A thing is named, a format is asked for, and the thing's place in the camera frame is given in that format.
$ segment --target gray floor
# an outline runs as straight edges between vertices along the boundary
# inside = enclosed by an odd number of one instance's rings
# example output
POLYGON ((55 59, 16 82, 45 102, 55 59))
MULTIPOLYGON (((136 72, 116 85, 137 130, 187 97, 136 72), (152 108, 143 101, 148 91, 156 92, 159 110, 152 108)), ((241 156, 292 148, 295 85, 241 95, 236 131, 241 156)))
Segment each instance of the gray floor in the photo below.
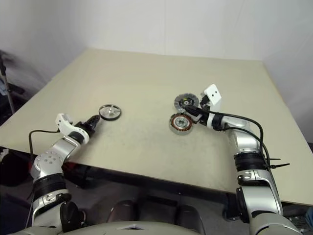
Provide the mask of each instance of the gray floor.
MULTIPOLYGON (((67 182, 67 188, 70 190, 72 200, 77 206, 87 211, 88 222, 91 224, 105 222, 111 208, 117 202, 126 199, 135 200, 142 191, 142 189, 134 186, 109 181, 101 181, 98 187, 88 190, 77 188, 71 182, 67 182)), ((14 188, 1 186, 1 194, 9 193, 26 200, 31 189, 30 181, 14 188)), ((202 217, 207 235, 249 234, 247 224, 244 224, 240 220, 227 222, 222 218, 222 204, 158 190, 149 191, 149 194, 172 200, 180 200, 184 204, 195 207, 202 217)))

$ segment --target beige tabletop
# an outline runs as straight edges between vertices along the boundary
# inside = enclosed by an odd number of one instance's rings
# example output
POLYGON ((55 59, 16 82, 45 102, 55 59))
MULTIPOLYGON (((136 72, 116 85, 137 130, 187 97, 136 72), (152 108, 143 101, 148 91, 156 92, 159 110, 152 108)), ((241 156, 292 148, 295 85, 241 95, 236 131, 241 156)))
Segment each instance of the beige tabletop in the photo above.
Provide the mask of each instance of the beige tabletop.
MULTIPOLYGON (((88 145, 71 161, 220 191, 235 192, 236 168, 225 134, 198 124, 186 136, 171 132, 174 99, 216 84, 221 112, 257 120, 275 164, 282 201, 313 205, 313 156, 262 62, 151 55, 88 49, 57 74, 0 127, 0 146, 29 152, 28 133, 56 130, 58 113, 74 123, 104 104, 122 109, 101 121, 88 145)), ((36 154, 61 134, 36 133, 36 154)))

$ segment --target metal disc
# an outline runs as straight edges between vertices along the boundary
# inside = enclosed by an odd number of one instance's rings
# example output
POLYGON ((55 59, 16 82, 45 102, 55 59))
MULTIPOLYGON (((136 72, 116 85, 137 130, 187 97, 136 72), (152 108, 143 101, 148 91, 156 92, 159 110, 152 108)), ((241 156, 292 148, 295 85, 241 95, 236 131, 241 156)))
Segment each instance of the metal disc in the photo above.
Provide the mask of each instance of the metal disc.
POLYGON ((102 119, 107 121, 114 121, 119 119, 122 111, 119 107, 113 104, 106 104, 99 108, 99 115, 102 119))
POLYGON ((174 114, 170 118, 170 129, 178 135, 187 135, 192 130, 192 119, 185 114, 174 114))
POLYGON ((174 100, 174 106, 177 111, 182 112, 187 105, 199 106, 199 99, 191 93, 180 94, 174 100))

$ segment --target copper coil stator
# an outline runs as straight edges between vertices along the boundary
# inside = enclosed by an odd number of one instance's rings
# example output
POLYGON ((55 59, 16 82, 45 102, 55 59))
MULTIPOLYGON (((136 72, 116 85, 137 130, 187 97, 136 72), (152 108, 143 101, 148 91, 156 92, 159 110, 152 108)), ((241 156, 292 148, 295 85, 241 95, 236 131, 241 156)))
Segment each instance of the copper coil stator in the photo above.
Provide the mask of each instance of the copper coil stator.
POLYGON ((170 118, 170 129, 178 135, 187 135, 192 130, 192 119, 185 114, 174 114, 170 118))

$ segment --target white wall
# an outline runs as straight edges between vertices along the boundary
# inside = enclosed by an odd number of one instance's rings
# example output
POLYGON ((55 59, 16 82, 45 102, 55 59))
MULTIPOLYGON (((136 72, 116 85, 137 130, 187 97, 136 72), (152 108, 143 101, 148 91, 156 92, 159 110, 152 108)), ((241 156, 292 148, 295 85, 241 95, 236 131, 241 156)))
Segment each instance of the white wall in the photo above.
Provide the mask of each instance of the white wall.
POLYGON ((0 48, 31 94, 86 46, 260 59, 313 142, 312 12, 312 0, 0 0, 0 48))

